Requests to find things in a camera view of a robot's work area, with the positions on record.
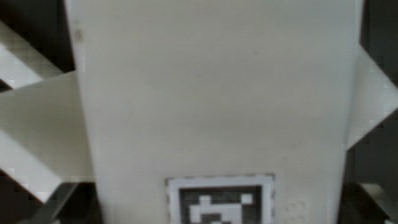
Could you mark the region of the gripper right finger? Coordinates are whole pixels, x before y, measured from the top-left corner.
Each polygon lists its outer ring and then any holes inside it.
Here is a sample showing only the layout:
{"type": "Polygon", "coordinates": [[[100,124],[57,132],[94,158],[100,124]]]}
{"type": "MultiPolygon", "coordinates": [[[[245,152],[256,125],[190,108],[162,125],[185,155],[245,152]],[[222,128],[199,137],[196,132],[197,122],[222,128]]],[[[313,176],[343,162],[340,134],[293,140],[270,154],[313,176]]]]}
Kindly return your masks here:
{"type": "Polygon", "coordinates": [[[379,184],[343,185],[340,224],[398,224],[398,204],[379,184]]]}

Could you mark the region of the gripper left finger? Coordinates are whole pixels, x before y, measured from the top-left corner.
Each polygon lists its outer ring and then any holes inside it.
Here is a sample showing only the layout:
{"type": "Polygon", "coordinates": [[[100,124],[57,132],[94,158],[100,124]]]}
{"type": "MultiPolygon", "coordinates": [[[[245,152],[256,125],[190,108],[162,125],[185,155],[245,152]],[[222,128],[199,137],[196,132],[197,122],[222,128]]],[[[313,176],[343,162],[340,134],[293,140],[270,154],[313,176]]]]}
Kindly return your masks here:
{"type": "Polygon", "coordinates": [[[101,224],[96,184],[62,183],[38,212],[18,224],[101,224]]]}

